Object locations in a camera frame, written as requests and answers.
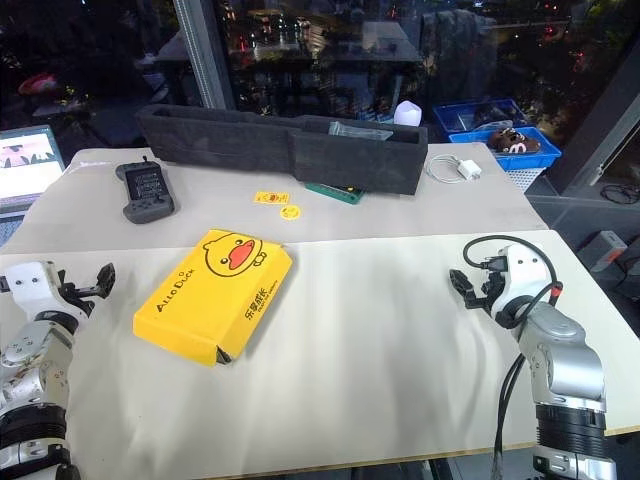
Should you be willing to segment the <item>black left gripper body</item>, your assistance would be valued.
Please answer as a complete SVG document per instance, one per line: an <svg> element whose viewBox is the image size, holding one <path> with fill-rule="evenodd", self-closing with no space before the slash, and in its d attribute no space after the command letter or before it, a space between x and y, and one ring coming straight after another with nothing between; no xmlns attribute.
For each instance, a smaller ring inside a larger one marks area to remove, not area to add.
<svg viewBox="0 0 640 480"><path fill-rule="evenodd" d="M77 288L73 282L65 281L65 270L59 270L57 272L60 286L58 292L60 296L69 304L82 310L86 316L90 316L95 303L90 300L91 297L96 295L94 287Z"/></svg>

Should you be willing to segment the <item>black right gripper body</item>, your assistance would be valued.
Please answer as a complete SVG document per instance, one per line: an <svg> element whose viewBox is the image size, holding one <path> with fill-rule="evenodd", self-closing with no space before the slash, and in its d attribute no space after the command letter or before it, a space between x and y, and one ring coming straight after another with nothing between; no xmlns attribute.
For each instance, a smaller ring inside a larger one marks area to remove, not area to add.
<svg viewBox="0 0 640 480"><path fill-rule="evenodd" d="M481 290L485 294L483 310L490 311L495 300L503 293L505 288L506 257L494 256L480 263L480 268L488 272L486 282Z"/></svg>

